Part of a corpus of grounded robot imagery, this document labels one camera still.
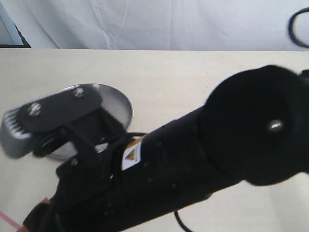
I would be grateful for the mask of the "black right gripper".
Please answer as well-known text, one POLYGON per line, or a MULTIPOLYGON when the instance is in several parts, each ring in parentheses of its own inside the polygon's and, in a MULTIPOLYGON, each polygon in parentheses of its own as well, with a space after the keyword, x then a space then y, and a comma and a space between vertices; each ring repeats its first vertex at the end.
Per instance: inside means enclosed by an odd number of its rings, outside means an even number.
POLYGON ((147 145, 120 146, 87 166, 58 168, 59 184, 24 219, 21 232, 119 232, 150 219, 150 194, 143 163, 147 145))

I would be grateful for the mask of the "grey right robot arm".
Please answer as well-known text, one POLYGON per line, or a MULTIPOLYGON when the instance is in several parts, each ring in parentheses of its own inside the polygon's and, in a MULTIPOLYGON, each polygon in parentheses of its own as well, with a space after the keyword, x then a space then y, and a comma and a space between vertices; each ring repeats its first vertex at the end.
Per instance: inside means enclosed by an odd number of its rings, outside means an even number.
POLYGON ((54 196, 23 232, 120 232, 246 181, 280 183, 309 171, 309 72, 237 73, 205 104, 148 134, 120 132, 102 152, 92 132, 61 131, 77 163, 59 166, 54 196))

